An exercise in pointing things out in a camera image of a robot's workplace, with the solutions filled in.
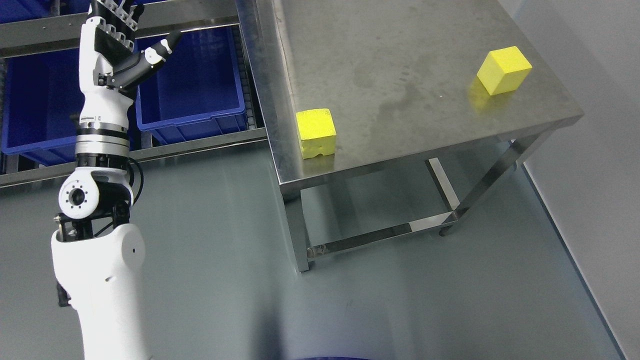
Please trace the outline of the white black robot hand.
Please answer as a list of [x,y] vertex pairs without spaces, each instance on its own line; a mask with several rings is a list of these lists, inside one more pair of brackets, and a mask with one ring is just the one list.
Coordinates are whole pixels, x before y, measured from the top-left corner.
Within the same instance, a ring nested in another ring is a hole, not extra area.
[[174,30],[147,48],[136,48],[139,20],[145,6],[135,0],[92,0],[81,26],[78,84],[84,104],[78,126],[94,123],[128,126],[128,111],[138,87],[171,57],[182,32]]

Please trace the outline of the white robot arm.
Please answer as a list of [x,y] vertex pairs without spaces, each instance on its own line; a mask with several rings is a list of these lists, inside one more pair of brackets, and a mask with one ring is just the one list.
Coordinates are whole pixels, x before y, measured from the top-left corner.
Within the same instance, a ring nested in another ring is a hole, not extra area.
[[75,169],[58,192],[50,242],[58,305],[77,312],[86,360],[151,360],[127,126],[82,116],[76,130]]

